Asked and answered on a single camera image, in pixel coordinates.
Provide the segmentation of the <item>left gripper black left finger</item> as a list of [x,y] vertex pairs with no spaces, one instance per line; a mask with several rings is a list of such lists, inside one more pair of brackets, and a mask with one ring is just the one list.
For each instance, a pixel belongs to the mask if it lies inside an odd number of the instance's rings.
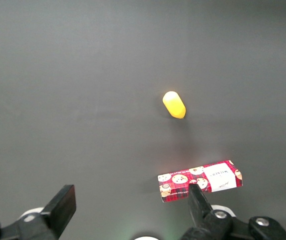
[[65,185],[44,207],[24,212],[1,227],[0,240],[58,240],[76,212],[75,186]]

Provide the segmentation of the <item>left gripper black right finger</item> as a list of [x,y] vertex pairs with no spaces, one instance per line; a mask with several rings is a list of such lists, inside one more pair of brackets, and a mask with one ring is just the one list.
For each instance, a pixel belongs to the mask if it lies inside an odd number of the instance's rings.
[[286,230],[273,218],[254,216],[247,223],[223,209],[213,209],[197,184],[190,184],[188,206],[194,227],[181,240],[286,240]]

